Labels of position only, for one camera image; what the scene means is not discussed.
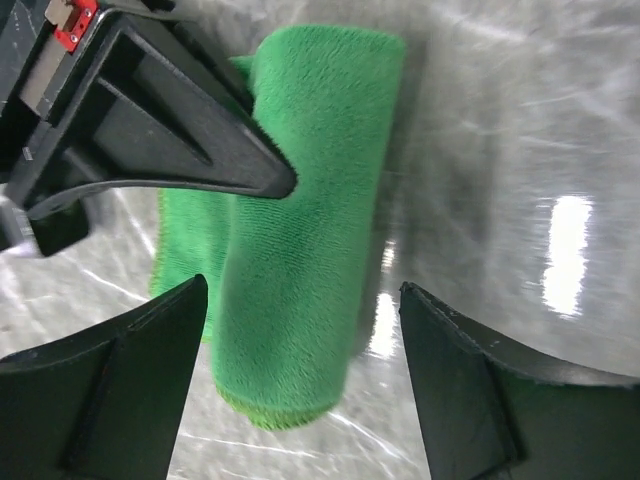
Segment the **green towel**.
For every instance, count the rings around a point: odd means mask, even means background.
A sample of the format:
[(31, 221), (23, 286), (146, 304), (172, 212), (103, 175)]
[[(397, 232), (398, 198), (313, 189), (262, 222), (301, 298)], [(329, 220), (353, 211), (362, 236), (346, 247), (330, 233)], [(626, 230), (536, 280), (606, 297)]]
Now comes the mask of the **green towel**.
[(404, 57), (404, 41), (383, 32), (275, 31), (233, 63), (294, 191), (158, 194), (150, 292), (206, 278), (216, 389), (261, 429), (305, 425), (342, 397)]

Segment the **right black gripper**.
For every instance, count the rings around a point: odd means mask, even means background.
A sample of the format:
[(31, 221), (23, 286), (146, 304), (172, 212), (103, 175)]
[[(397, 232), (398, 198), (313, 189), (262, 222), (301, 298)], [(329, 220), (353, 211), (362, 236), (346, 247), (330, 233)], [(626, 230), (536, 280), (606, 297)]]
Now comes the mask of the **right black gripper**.
[(1, 247), (64, 250), (92, 196), (159, 187), (282, 199), (290, 162), (225, 59), (107, 1), (1, 4)]

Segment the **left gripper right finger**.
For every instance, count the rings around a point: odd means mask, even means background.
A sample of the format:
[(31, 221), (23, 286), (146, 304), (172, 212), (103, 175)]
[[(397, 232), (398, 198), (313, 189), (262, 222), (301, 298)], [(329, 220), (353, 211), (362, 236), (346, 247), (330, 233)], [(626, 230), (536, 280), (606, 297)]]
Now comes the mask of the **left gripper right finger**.
[(434, 479), (635, 479), (639, 382), (568, 362), (413, 283), (400, 320)]

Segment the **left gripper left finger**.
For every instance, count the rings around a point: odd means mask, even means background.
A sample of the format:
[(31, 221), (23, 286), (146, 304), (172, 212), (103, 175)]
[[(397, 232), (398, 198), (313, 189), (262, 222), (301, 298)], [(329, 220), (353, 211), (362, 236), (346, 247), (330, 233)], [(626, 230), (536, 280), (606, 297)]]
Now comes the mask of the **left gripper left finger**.
[(4, 479), (164, 479), (203, 332), (196, 275), (151, 301), (1, 360)]

